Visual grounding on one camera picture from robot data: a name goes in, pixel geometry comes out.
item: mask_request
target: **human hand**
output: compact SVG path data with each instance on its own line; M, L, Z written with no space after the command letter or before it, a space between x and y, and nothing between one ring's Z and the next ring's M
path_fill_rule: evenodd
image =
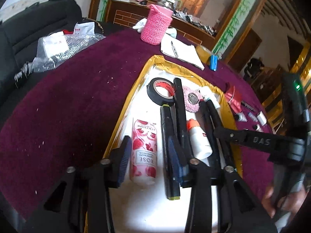
M268 212L271 218L274 217L276 209L273 207L273 204L271 203L271 196L273 194L273 185L269 185L266 188L266 192L263 196L263 199L261 201L261 204L265 208L265 210ZM300 209L302 203L304 203L304 199L307 197L307 192L304 188L299 192L290 193L287 197L283 197L279 200L277 207L282 210L291 212L291 218L293 218L298 210Z

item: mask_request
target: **red pouch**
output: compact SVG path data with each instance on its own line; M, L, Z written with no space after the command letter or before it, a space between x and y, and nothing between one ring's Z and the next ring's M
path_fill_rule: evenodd
M235 89L235 86L229 84L229 89L225 93L226 101L229 103L230 107L235 113L242 112L241 101L242 96L238 90Z

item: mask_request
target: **ceiling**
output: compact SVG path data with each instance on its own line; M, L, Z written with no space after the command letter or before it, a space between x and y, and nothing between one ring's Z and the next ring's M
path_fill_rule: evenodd
M309 35L310 30L293 0L266 0L261 14L277 17L281 26L287 27L305 39Z

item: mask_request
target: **bubble wrap package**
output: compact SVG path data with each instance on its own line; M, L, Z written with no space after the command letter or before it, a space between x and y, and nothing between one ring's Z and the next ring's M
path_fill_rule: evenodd
M76 53L104 38L106 37L100 34L63 35L62 32L41 37L38 41L37 56L32 62L33 71L40 73L55 69Z

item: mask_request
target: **black leather couch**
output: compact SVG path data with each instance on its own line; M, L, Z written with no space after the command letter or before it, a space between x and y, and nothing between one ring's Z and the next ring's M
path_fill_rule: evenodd
M32 73L24 85L16 88L14 75L25 62L31 62L37 54L38 39L52 32L73 31L76 23L87 22L75 0L49 0L35 3L5 22L0 22L0 130L16 105L49 71ZM122 30L122 26L95 23L95 33L105 36ZM8 204L0 190L0 232L6 220L18 231L24 219ZM10 232L7 224L4 232Z

